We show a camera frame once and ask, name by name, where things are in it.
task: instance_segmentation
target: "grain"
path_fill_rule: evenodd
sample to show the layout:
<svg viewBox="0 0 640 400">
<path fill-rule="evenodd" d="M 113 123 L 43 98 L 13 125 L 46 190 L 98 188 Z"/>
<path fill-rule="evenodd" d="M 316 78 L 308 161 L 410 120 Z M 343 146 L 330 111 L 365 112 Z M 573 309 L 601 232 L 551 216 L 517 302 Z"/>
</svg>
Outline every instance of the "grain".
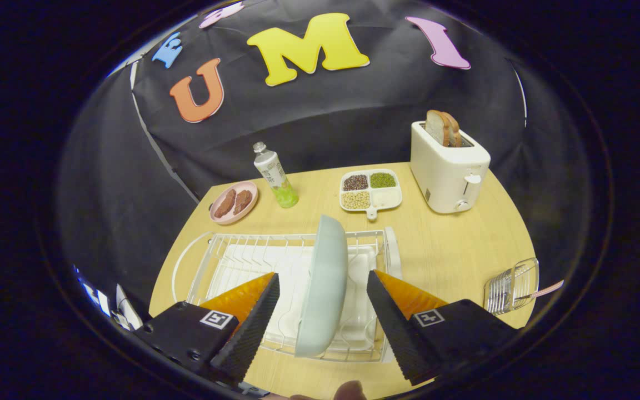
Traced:
<svg viewBox="0 0 640 400">
<path fill-rule="evenodd" d="M 345 179 L 342 190 L 363 190 L 367 189 L 367 175 L 352 175 Z"/>
<path fill-rule="evenodd" d="M 342 193 L 342 206 L 350 210 L 369 208 L 369 192 Z"/>
<path fill-rule="evenodd" d="M 397 182 L 394 180 L 394 176 L 387 174 L 386 172 L 377 172 L 370 177 L 370 183 L 372 187 L 395 187 Z"/>
</svg>

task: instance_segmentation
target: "letter m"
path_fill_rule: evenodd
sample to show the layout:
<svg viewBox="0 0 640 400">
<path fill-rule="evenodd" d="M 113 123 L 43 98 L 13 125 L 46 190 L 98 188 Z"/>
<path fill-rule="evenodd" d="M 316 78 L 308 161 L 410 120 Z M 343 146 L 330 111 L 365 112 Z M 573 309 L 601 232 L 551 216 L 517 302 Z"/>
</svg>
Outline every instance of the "letter m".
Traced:
<svg viewBox="0 0 640 400">
<path fill-rule="evenodd" d="M 345 13 L 321 14 L 310 20 L 304 38 L 281 28 L 270 28 L 251 36 L 246 43 L 261 51 L 268 68 L 269 86 L 290 82 L 298 76 L 297 71 L 287 67 L 283 57 L 306 73 L 314 73 L 321 47 L 325 52 L 322 66 L 327 70 L 363 67 L 369 64 L 369 57 L 360 53 L 350 36 L 349 19 Z"/>
</svg>

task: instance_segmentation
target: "wire rack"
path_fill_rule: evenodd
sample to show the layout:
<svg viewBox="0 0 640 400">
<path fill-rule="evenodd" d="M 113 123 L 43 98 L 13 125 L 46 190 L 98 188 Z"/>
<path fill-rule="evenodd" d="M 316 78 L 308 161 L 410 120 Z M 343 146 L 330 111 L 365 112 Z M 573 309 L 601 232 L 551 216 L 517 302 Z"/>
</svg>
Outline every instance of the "wire rack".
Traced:
<svg viewBox="0 0 640 400">
<path fill-rule="evenodd" d="M 269 272 L 278 273 L 281 294 L 261 347 L 294 354 L 304 294 L 309 286 L 315 234 L 239 235 L 216 233 L 199 263 L 186 301 L 201 304 L 239 284 Z M 369 271 L 378 269 L 401 278 L 396 237 L 391 227 L 381 231 L 346 233 L 348 279 L 345 303 L 335 337 L 313 359 L 334 362 L 391 362 L 394 355 L 367 296 Z M 206 293 L 200 285 L 206 271 L 213 277 Z"/>
</svg>

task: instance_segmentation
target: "plastic bottle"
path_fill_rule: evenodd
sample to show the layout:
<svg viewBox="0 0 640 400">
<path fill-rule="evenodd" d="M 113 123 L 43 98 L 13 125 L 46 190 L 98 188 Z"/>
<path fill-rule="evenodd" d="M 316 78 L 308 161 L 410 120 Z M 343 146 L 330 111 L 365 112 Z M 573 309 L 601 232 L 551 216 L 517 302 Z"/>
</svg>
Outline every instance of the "plastic bottle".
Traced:
<svg viewBox="0 0 640 400">
<path fill-rule="evenodd" d="M 280 207 L 293 207 L 298 202 L 298 193 L 290 186 L 288 177 L 285 176 L 278 160 L 278 154 L 266 149 L 263 142 L 254 144 L 253 151 L 256 152 L 256 160 L 253 164 L 270 185 Z"/>
</svg>

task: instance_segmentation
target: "foam letter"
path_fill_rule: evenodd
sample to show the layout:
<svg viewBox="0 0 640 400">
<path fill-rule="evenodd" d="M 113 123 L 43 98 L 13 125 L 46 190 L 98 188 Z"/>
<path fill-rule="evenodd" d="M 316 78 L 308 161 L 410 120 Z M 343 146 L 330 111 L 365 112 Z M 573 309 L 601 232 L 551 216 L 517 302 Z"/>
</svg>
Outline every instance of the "foam letter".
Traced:
<svg viewBox="0 0 640 400">
<path fill-rule="evenodd" d="M 434 53 L 431 55 L 432 61 L 445 67 L 460 68 L 462 70 L 471 68 L 471 64 L 461 57 L 456 50 L 456 47 L 446 34 L 446 28 L 444 28 L 443 25 L 413 16 L 407 16 L 406 19 L 409 22 L 415 23 L 426 38 L 429 39 L 431 47 L 434 48 Z"/>
<path fill-rule="evenodd" d="M 209 15 L 206 15 L 204 17 L 204 21 L 199 24 L 199 28 L 204 29 L 207 26 L 214 25 L 214 23 L 219 21 L 221 18 L 226 18 L 228 16 L 234 15 L 235 13 L 238 13 L 238 11 L 241 11 L 241 8 L 243 8 L 243 4 L 236 3 L 230 5 L 229 7 L 224 7 L 219 10 L 213 11 L 209 13 Z"/>
<path fill-rule="evenodd" d="M 283 57 L 306 73 L 314 73 L 321 47 L 325 52 L 322 66 L 327 70 L 369 65 L 369 57 L 360 53 L 350 36 L 349 19 L 345 13 L 321 14 L 311 18 L 304 38 L 281 28 L 270 28 L 251 36 L 246 43 L 261 51 L 268 68 L 269 86 L 290 82 L 298 76 L 297 71 L 287 67 Z"/>
<path fill-rule="evenodd" d="M 196 104 L 191 95 L 189 89 L 191 76 L 183 78 L 170 89 L 169 95 L 174 98 L 179 114 L 186 122 L 204 121 L 204 119 L 213 116 L 221 107 L 221 103 L 224 101 L 224 88 L 221 86 L 219 72 L 216 69 L 220 61 L 219 58 L 211 59 L 196 70 L 196 75 L 204 77 L 206 89 L 209 90 L 209 99 L 201 106 Z"/>
<path fill-rule="evenodd" d="M 176 38 L 177 36 L 179 36 L 179 32 L 170 36 L 169 39 L 167 39 L 167 41 L 165 41 L 165 43 L 162 45 L 162 47 L 159 48 L 157 53 L 154 54 L 154 56 L 152 57 L 152 61 L 162 61 L 165 68 L 169 68 L 170 66 L 172 66 L 172 63 L 177 58 L 177 56 L 179 56 L 179 53 L 183 48 L 182 46 L 175 47 L 179 46 L 179 44 L 182 43 L 182 41 Z"/>
</svg>

